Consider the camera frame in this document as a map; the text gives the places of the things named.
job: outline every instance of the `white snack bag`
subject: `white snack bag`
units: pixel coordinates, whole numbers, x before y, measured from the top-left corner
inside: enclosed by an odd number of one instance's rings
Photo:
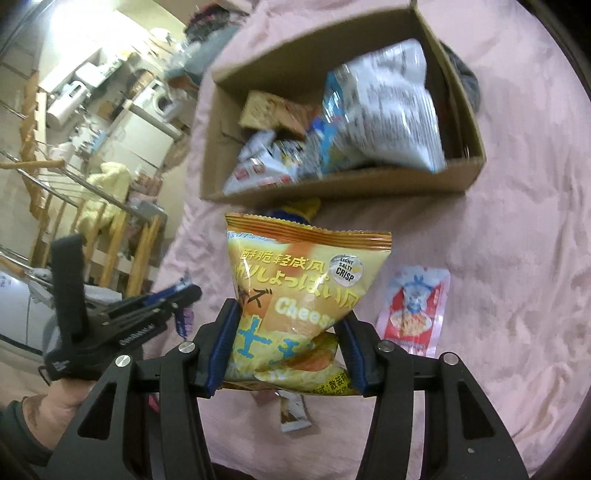
[[[264,185],[291,183],[292,181],[294,178],[287,167],[274,159],[265,149],[256,157],[239,162],[230,178],[226,180],[222,191],[224,195],[229,195]]]
[[[312,148],[319,174],[372,161],[444,170],[437,114],[424,87],[426,71],[423,48],[412,38],[330,72],[320,144]]]

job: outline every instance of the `black gripper frame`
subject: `black gripper frame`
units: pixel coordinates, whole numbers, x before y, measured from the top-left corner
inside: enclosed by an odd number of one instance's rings
[[[228,299],[192,343],[156,359],[111,363],[66,430],[44,478],[156,478],[145,417],[147,394],[159,392],[163,474],[157,478],[215,480],[196,397],[210,398],[221,387],[240,316],[238,302]],[[380,341],[373,326],[353,313],[336,330],[353,384],[364,396],[377,396],[358,480],[406,478],[416,390],[426,398],[421,480],[528,478],[501,419],[457,355],[409,355]]]
[[[82,245],[81,235],[51,244],[54,301],[60,329],[58,345],[44,355],[51,380],[63,377],[98,380],[115,357],[122,353],[138,356],[143,343],[166,330],[172,314],[201,298],[201,289],[188,284],[88,310]]]

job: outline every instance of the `cardboard box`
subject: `cardboard box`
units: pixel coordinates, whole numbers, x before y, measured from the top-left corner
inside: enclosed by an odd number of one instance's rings
[[[238,119],[250,90],[263,90],[301,103],[319,103],[326,74],[355,57],[416,38],[427,59],[426,88],[437,110],[449,167],[436,175],[407,168],[344,171],[321,180],[269,186],[225,196],[222,186],[252,131]],[[278,46],[216,79],[207,130],[201,196],[251,207],[308,197],[325,199],[384,195],[459,193],[474,183],[486,158],[476,119],[460,80],[439,41],[416,7],[375,12],[332,24]]]

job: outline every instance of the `chip bag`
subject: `chip bag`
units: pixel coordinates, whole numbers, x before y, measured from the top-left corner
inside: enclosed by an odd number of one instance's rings
[[[242,306],[226,382],[252,390],[274,385],[353,394],[345,370],[334,363],[336,337],[325,330],[365,295],[390,253],[391,235],[331,232],[237,213],[226,221]]]

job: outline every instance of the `snack package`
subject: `snack package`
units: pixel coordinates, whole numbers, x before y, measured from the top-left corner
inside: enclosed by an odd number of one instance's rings
[[[413,355],[435,357],[451,275],[444,268],[402,267],[388,287],[376,330]]]
[[[278,390],[277,395],[281,399],[281,431],[283,433],[295,432],[312,426],[312,422],[306,414],[304,397],[284,390]]]
[[[242,147],[238,154],[238,161],[246,161],[256,157],[263,150],[268,150],[276,136],[277,133],[274,130],[259,130]]]
[[[256,130],[284,128],[304,138],[310,124],[309,109],[272,93],[253,90],[248,94],[238,123]]]
[[[426,69],[421,44],[410,39],[330,72],[321,123],[311,132],[308,161],[319,166],[317,174],[374,161],[432,173],[445,169]]]
[[[297,140],[279,140],[273,144],[272,153],[276,160],[285,165],[291,176],[296,178],[302,164],[304,142]]]
[[[390,253],[391,235],[236,213],[226,221],[243,311],[225,381],[250,390],[277,385],[354,393],[345,370],[334,364],[336,338],[325,330],[365,295]]]
[[[255,378],[285,390],[315,395],[356,395],[343,365],[335,361],[339,347],[334,333],[322,332],[310,349],[282,362],[279,368],[255,372]]]
[[[276,160],[267,149],[238,163],[222,191],[225,195],[265,185],[291,183],[294,177],[288,168]]]

